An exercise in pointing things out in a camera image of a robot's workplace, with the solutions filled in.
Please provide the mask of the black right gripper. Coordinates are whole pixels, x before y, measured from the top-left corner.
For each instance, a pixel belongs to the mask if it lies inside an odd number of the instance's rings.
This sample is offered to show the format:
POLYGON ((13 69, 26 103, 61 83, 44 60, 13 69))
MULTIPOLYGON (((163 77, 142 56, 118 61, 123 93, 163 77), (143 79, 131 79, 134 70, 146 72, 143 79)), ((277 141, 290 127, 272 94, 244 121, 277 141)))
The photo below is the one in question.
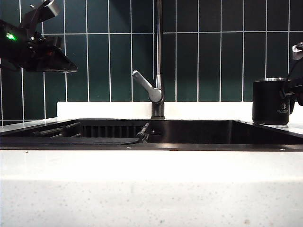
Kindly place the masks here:
POLYGON ((303 80, 298 79, 296 86, 291 86, 290 84, 282 85, 280 96, 282 98, 296 97, 298 104, 303 106, 303 80))

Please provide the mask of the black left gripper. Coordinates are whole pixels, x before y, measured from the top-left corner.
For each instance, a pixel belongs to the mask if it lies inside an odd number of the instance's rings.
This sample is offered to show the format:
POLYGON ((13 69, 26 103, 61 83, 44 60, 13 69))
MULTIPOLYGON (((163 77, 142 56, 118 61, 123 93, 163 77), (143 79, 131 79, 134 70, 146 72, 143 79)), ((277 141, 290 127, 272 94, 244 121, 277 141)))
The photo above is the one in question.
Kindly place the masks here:
POLYGON ((35 40, 28 42, 29 56, 23 67, 27 71, 77 72, 78 67, 61 51, 62 38, 43 36, 35 32, 35 40))

